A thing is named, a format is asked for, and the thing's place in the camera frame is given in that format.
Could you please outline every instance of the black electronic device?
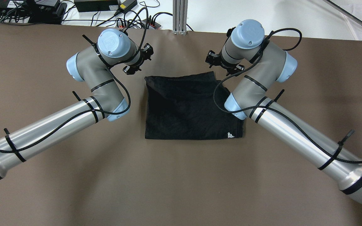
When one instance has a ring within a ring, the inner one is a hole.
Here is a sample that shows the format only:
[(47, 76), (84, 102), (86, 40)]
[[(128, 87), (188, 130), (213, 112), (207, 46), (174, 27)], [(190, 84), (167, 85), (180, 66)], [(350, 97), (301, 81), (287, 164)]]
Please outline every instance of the black electronic device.
[(0, 0), (0, 21), (29, 18), (29, 23), (61, 24), (66, 6), (59, 0)]
[(161, 25), (159, 23), (152, 21), (152, 22), (149, 23), (148, 29), (156, 29), (156, 30), (158, 30), (158, 29), (160, 29), (160, 27), (161, 27)]
[(136, 0), (125, 0), (122, 4), (119, 5), (119, 8), (123, 11), (123, 13), (127, 13), (137, 4), (138, 3), (136, 2)]
[(74, 0), (78, 12), (116, 11), (118, 0)]

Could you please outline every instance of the white table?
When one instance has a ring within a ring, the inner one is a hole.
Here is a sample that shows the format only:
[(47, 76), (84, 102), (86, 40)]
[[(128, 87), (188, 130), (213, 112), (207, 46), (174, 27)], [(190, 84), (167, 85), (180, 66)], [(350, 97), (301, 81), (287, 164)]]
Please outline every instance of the white table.
[[(338, 5), (362, 4), (362, 0), (334, 0)], [(155, 0), (146, 0), (149, 6), (157, 5)], [(160, 7), (148, 8), (149, 14), (157, 12), (173, 12), (171, 0), (161, 0)], [(134, 11), (142, 6), (138, 4)], [(67, 19), (91, 19), (95, 12), (78, 13), (76, 9), (69, 12)], [(113, 15), (113, 11), (104, 11), (95, 19), (106, 20)], [(127, 19), (134, 17), (127, 14)], [(255, 19), (265, 28), (265, 33), (286, 27), (294, 27), (303, 33), (304, 37), (354, 40), (350, 33), (344, 15), (322, 0), (189, 0), (187, 23), (195, 30), (201, 32), (225, 33), (240, 21)], [(160, 15), (157, 22), (161, 29), (171, 30), (172, 18)], [(90, 21), (64, 21), (62, 24), (90, 26)], [(280, 36), (297, 36), (293, 31), (278, 33)]]

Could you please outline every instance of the power adapter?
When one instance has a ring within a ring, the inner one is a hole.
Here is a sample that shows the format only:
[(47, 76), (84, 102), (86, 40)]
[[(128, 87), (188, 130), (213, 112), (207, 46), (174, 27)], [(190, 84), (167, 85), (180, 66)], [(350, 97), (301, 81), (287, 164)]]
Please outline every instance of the power adapter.
[(80, 13), (118, 10), (118, 0), (74, 0)]
[(119, 5), (119, 9), (122, 11), (123, 14), (131, 11), (137, 4), (136, 0), (125, 0), (122, 4)]

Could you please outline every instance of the silver aluminum arm tube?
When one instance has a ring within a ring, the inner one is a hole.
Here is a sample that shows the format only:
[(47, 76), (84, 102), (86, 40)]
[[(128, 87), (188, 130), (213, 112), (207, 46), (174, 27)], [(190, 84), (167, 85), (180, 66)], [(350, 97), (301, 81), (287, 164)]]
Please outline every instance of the silver aluminum arm tube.
[[(222, 59), (233, 64), (239, 63), (239, 60), (242, 58), (250, 60), (260, 48), (263, 35), (264, 32), (260, 23), (255, 20), (244, 20), (233, 30), (231, 38), (223, 46), (221, 51)], [(243, 78), (232, 94), (230, 94), (224, 106), (228, 111), (236, 111), (258, 105), (275, 109), (290, 118), (315, 143), (333, 155), (338, 149), (339, 144), (265, 96), (267, 89), (275, 81), (285, 81), (294, 72), (296, 66), (297, 62), (294, 58), (270, 42), (263, 52), (261, 61)], [(327, 154), (316, 147), (289, 120), (270, 109), (256, 108), (233, 114), (241, 120), (249, 117), (269, 130), (335, 180), (342, 192), (362, 204), (362, 164), (330, 160), (331, 158)], [(345, 148), (342, 148), (338, 157), (351, 161), (362, 160)]]
[[(133, 59), (131, 58), (137, 50), (135, 43), (125, 34), (114, 29), (108, 29), (102, 32), (99, 36), (97, 47), (101, 56), (111, 65), (124, 60), (130, 60), (126, 64), (132, 65), (140, 56), (140, 54), (138, 54)], [(121, 112), (127, 108), (128, 104), (125, 98), (92, 46), (70, 58), (67, 62), (67, 69), (76, 80), (86, 81), (92, 91), (92, 96), (9, 134), (9, 138), (16, 149), (21, 149), (40, 140), (60, 124), (78, 113), (91, 109)], [(107, 117), (109, 121), (116, 120), (127, 112), (128, 111), (120, 115), (109, 116), (101, 112), (87, 112), (68, 122), (41, 143), (20, 151), (19, 156), (15, 153), (0, 153), (0, 179), (4, 178), (7, 171), (12, 167), (41, 153), (43, 150), (48, 149), (86, 127), (97, 123), (105, 117)], [(5, 137), (0, 139), (0, 150), (12, 150)]]

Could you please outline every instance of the robotic arm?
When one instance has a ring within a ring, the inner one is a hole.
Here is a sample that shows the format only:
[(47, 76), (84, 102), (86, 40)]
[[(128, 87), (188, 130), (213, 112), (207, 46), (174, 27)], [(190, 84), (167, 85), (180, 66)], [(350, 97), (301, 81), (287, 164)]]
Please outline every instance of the robotic arm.
[(125, 33), (107, 29), (97, 43), (72, 56), (66, 63), (69, 73), (85, 81), (92, 95), (16, 132), (5, 130), (7, 135), (0, 139), (0, 179), (12, 167), (105, 117), (113, 121), (128, 113), (129, 106), (109, 69), (125, 62), (124, 72), (134, 74), (152, 54), (149, 44), (138, 51)]
[(271, 41), (264, 40), (264, 34), (259, 22), (244, 20), (228, 33), (230, 38), (219, 54), (208, 53), (207, 63), (220, 65), (229, 72), (235, 72), (234, 67), (242, 59), (253, 63), (263, 53), (224, 107), (240, 120), (249, 117), (269, 130), (335, 180), (339, 190), (362, 204), (362, 161), (342, 147), (345, 139), (335, 143), (265, 96), (275, 81), (282, 83), (293, 74), (297, 61)]

